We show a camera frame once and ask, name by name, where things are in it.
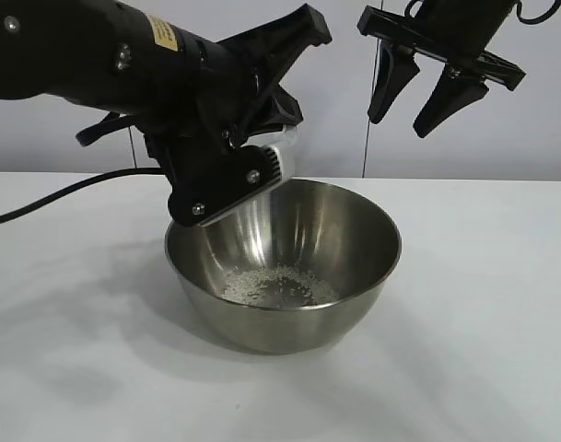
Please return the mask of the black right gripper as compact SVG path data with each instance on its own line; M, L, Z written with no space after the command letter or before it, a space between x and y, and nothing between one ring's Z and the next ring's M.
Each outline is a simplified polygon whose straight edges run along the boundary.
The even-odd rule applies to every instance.
M412 14L414 4L410 2L401 15L366 6L357 28L362 35L380 40L368 108L372 123L383 120L420 72L416 53L448 65L413 125L419 137L426 137L451 115L483 99L484 79L514 90L525 72L486 49L514 9L514 1L421 1Z

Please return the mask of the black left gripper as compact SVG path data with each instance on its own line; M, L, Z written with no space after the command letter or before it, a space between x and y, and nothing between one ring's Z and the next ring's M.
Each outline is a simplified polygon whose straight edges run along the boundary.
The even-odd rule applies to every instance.
M187 60L195 73L187 136L246 141L301 124L298 100L281 81L309 47L331 41L323 14L309 4L219 41L189 32Z

